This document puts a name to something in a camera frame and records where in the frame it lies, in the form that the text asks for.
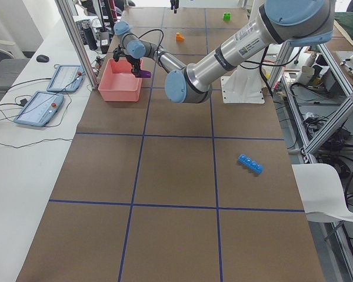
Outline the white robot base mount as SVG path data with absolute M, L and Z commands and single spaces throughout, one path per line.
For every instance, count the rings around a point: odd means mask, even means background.
M 220 77 L 224 103 L 264 104 L 259 68 L 238 67 L 230 76 Z

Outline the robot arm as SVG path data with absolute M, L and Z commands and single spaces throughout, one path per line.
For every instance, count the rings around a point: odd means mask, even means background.
M 133 74 L 143 74 L 141 58 L 153 59 L 166 72 L 165 93 L 175 103 L 203 103 L 211 97 L 212 83 L 270 44 L 289 41 L 307 46 L 331 40 L 335 1 L 265 1 L 257 16 L 197 63 L 188 65 L 162 46 L 143 41 L 120 21 L 114 32 L 120 51 L 132 63 Z

